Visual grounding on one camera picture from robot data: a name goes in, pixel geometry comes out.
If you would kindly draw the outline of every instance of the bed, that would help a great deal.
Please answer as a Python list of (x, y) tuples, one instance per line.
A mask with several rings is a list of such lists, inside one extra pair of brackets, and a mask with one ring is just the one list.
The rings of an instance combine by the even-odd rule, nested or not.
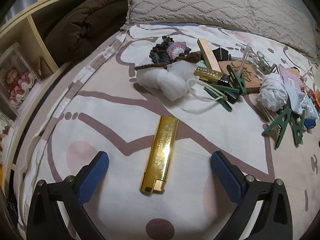
[[(212, 49), (227, 49), (233, 57), (242, 57), (241, 46), (251, 43), (267, 61), (296, 67), (303, 74), (315, 61), (312, 42), (306, 36), (301, 39), (294, 35), (290, 40), (270, 39), (266, 37), (270, 33), (258, 33), (261, 29), (245, 22), (237, 30), (221, 27), (226, 21), (217, 22), (221, 20), (218, 17), (214, 23), (220, 26), (190, 23), (195, 18), (172, 20), (171, 24), (159, 23), (158, 19), (153, 23), (150, 11), (139, 11), (137, 4), (142, 2), (129, 4), (127, 25), (76, 66), (80, 71), (61, 93), (44, 125), (38, 125), (25, 146), (26, 155), (18, 156), (14, 190), (20, 233), (25, 234), (37, 181), (59, 182), (76, 175), (103, 150), (109, 155), (110, 166), (84, 207), (107, 239), (213, 239), (235, 209), (210, 169), (212, 152), (221, 150), (245, 174), (262, 181), (284, 181), (291, 204), (293, 239), (300, 239), (320, 208), (319, 122), (310, 133), (304, 133), (298, 148), (287, 129), (281, 146), (274, 150), (275, 134), (261, 136), (266, 122), (256, 94), (235, 103), (231, 113), (189, 94), (171, 102), (159, 90), (137, 85), (134, 67), (167, 35), (174, 41), (185, 41), (192, 51), (199, 50), (197, 39), (204, 37)], [(315, 89), (316, 68), (313, 71), (306, 85)], [(207, 96), (202, 87), (195, 85), (194, 89), (198, 95)], [(165, 193), (147, 197), (139, 192), (139, 185), (161, 115), (175, 116), (180, 124)], [(258, 203), (254, 216), (260, 207)], [(77, 239), (63, 206), (60, 209), (71, 236)], [(249, 235), (253, 223), (241, 239)]]

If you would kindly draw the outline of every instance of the rolled brown blanket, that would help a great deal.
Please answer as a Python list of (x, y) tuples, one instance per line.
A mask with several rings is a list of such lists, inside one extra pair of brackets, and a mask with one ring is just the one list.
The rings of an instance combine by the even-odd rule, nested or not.
[(127, 0), (87, 0), (68, 13), (44, 40), (58, 66), (89, 56), (125, 23)]

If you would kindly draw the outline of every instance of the beige textured pillow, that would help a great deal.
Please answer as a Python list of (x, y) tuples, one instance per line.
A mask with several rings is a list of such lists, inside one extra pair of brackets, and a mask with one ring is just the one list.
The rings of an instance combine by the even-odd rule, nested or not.
[(246, 0), (129, 0), (127, 25), (163, 22), (254, 31)]
[(307, 17), (282, 0), (247, 0), (255, 33), (316, 58), (316, 43)]

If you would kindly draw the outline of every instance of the blue object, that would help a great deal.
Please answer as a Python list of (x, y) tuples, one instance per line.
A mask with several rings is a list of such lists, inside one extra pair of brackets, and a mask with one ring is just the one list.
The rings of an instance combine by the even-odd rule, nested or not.
[(242, 202), (242, 187), (236, 177), (216, 152), (212, 154), (210, 164), (230, 201), (239, 205)]
[(315, 119), (305, 119), (304, 126), (307, 129), (314, 128), (316, 126), (316, 120)]
[(108, 154), (103, 153), (94, 164), (88, 175), (84, 178), (78, 188), (78, 200), (81, 205), (90, 201), (93, 193), (99, 185), (103, 175), (109, 167)]

